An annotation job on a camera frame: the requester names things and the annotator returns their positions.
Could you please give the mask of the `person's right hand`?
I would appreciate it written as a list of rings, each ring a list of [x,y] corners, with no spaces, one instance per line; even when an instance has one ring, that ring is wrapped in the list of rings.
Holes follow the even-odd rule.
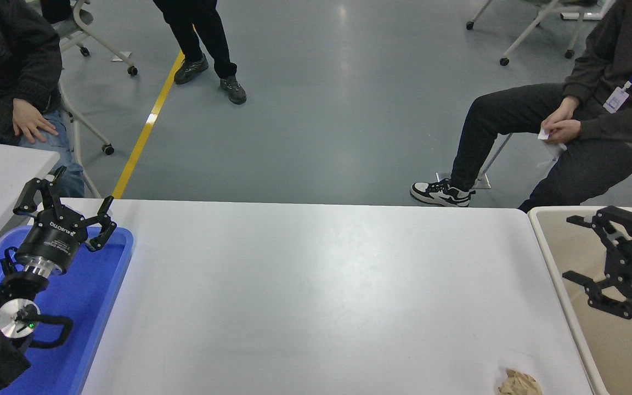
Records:
[[[549,132],[553,123],[571,120],[574,111],[579,106],[579,103],[579,98],[573,97],[572,95],[567,95],[566,97],[562,98],[562,101],[560,102],[558,108],[549,116],[547,116],[544,121],[542,121],[541,127]]]

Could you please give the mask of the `person's left hand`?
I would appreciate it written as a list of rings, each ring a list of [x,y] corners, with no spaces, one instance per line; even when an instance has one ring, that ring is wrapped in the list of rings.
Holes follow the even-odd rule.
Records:
[[[48,134],[59,135],[56,127],[35,106],[21,98],[13,98],[12,125],[15,137],[22,137],[31,144],[47,142]]]
[[[579,137],[582,130],[582,123],[574,119],[562,120],[547,123],[544,129],[548,133],[547,144],[564,144]]]

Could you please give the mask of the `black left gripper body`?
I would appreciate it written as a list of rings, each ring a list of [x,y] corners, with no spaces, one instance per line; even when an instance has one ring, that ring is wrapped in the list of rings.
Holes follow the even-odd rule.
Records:
[[[81,243],[87,240],[84,217],[75,211],[53,213],[43,210],[16,251],[16,263],[65,274]]]

